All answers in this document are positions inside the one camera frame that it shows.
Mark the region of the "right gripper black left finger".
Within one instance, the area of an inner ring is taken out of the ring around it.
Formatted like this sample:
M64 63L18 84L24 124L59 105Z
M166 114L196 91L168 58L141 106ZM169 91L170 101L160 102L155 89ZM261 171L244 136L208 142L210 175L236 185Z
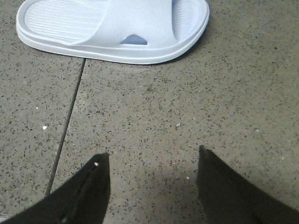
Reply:
M109 198L109 155L96 154L54 192L4 223L101 224Z

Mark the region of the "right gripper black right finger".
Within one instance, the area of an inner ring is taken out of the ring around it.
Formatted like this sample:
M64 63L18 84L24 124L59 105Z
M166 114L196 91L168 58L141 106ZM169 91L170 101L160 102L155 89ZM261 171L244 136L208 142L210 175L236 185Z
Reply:
M299 212L247 181L199 147L197 186L210 224L297 224Z

